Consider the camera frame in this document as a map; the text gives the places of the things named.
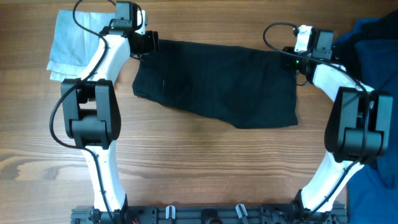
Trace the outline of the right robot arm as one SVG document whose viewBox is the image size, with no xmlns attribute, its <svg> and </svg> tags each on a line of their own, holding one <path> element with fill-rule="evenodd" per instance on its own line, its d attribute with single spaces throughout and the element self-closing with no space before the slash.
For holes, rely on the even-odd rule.
<svg viewBox="0 0 398 224">
<path fill-rule="evenodd" d="M 350 178 L 387 151 L 393 98 L 331 61 L 332 31 L 301 25 L 293 32 L 297 41 L 283 49 L 283 66 L 304 74 L 326 93 L 333 107 L 324 135 L 326 154 L 291 202 L 287 218 L 291 223 L 324 222 Z"/>
</svg>

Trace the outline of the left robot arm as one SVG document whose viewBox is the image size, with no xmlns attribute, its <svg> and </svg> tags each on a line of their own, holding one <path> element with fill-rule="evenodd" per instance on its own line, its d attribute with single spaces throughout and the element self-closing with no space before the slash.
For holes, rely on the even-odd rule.
<svg viewBox="0 0 398 224">
<path fill-rule="evenodd" d="M 121 132 L 114 83 L 123 65 L 130 59 L 159 50 L 156 31 L 146 30 L 147 16 L 131 1 L 114 2 L 116 16 L 94 35 L 99 46 L 88 66 L 76 79 L 64 79 L 61 97 L 49 120 L 52 138 L 66 146 L 54 131 L 54 119 L 59 108 L 71 146 L 84 155 L 95 193 L 94 204 L 72 210 L 71 223 L 139 223 L 137 214 L 129 208 L 127 195 L 119 178 L 116 162 L 116 141 Z"/>
</svg>

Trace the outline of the black shorts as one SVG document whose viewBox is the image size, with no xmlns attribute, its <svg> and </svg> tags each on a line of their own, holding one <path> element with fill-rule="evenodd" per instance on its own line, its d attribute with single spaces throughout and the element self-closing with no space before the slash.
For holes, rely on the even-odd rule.
<svg viewBox="0 0 398 224">
<path fill-rule="evenodd" d="M 160 40 L 159 52 L 142 59 L 132 84 L 138 97 L 240 129 L 298 123 L 295 72 L 277 52 Z"/>
</svg>

